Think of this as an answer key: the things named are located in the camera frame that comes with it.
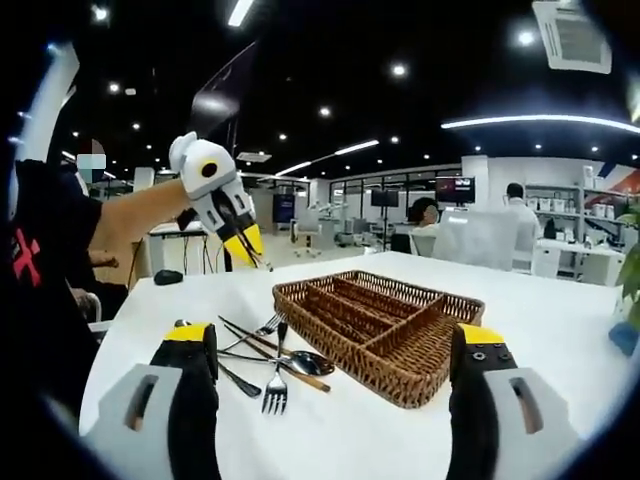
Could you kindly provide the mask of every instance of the woven basket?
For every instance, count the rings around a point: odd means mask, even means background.
[[[367,272],[276,285],[275,310],[316,350],[394,405],[426,404],[449,376],[456,323],[484,303]]]

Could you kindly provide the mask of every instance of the shelf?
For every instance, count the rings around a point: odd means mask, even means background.
[[[621,222],[619,220],[611,220],[610,218],[602,218],[602,217],[596,217],[594,215],[585,215],[584,216],[585,220],[592,220],[594,222],[607,222],[607,223],[613,223],[614,225],[626,225],[625,222]]]
[[[545,215],[547,217],[580,218],[579,213],[545,212],[542,210],[534,210],[534,212],[536,215]]]
[[[596,188],[585,188],[584,189],[584,193],[595,193],[597,195],[611,195],[611,196],[614,196],[614,197],[623,197],[623,198],[634,197],[635,196],[632,193],[614,192],[612,190],[598,190]]]
[[[530,190],[567,190],[571,192],[580,190],[577,185],[549,185],[544,183],[527,183],[524,187]]]

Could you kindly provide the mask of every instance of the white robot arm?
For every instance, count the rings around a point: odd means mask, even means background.
[[[263,254],[260,230],[229,152],[190,132],[174,140],[169,161],[205,230],[217,234],[230,254],[257,267]]]

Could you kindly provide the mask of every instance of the wooden chopstick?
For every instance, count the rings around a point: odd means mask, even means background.
[[[229,325],[224,326],[227,330],[229,330],[231,333],[233,333],[236,337],[238,338],[242,338],[242,335],[240,335],[238,332],[236,332],[235,330],[233,330]],[[264,350],[262,350],[260,347],[254,345],[252,342],[250,342],[249,340],[245,340],[245,343],[250,346],[255,352],[259,353],[260,355],[262,355],[264,358],[268,359],[268,360],[272,360],[273,356],[269,355],[267,352],[265,352]],[[303,375],[302,373],[298,373],[294,370],[291,370],[289,367],[287,367],[286,365],[281,365],[281,367],[287,371],[287,373],[289,375],[291,375],[292,377],[297,378],[298,380],[306,383],[307,385],[309,385],[310,387],[313,387],[317,390],[320,390],[321,392],[325,392],[325,393],[329,393],[331,391],[331,387],[329,385],[327,385],[324,382],[321,382],[320,380],[318,380],[315,377],[312,377],[310,375]]]
[[[264,338],[261,338],[261,337],[259,337],[257,335],[254,335],[252,332],[249,332],[249,331],[245,330],[244,328],[236,325],[231,320],[227,320],[222,315],[218,315],[218,318],[220,320],[222,320],[224,323],[226,323],[227,325],[231,325],[233,328],[238,330],[240,333],[242,333],[244,335],[249,335],[252,340],[255,340],[260,345],[264,345],[265,347],[273,348],[274,350],[278,349],[278,347],[274,343],[271,343],[269,340],[265,340]],[[291,355],[291,350],[287,350],[286,348],[283,348],[282,349],[282,353],[284,353],[285,355]]]

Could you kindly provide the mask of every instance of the fork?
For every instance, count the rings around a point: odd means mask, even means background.
[[[282,344],[287,335],[289,325],[285,322],[278,324],[278,353],[277,358],[282,356]],[[262,400],[262,413],[283,414],[287,406],[287,384],[280,377],[280,362],[276,363],[276,371],[271,381],[267,384],[267,389]]]
[[[280,324],[281,321],[282,321],[282,319],[280,318],[280,316],[278,314],[275,314],[273,317],[271,317],[269,319],[269,321],[267,323],[265,323],[262,327],[260,327],[258,330],[256,330],[253,333],[253,335],[257,336],[257,337],[266,337],[267,335],[271,335],[273,332],[275,332],[276,327]],[[226,352],[227,350],[232,349],[233,347],[235,347],[239,343],[244,342],[248,338],[251,338],[251,335],[245,335],[244,337],[239,338],[238,340],[233,342],[231,345],[227,345],[226,347],[220,349],[220,351],[221,352]]]

